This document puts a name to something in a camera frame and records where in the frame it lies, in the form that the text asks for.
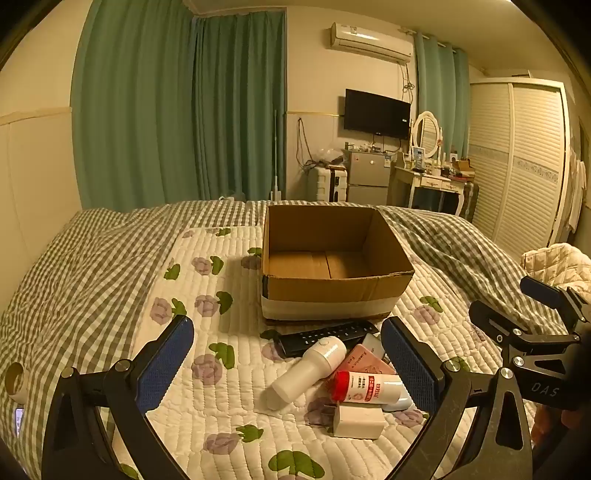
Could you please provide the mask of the person right hand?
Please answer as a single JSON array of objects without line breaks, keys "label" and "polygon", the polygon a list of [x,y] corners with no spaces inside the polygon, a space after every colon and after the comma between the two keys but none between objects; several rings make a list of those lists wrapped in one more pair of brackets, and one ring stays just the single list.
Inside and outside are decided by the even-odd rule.
[{"label": "person right hand", "polygon": [[545,405],[537,405],[534,424],[531,429],[531,439],[535,446],[542,445],[546,438],[559,425],[570,430],[577,430],[590,412],[590,405],[584,405],[579,410],[559,410]]}]

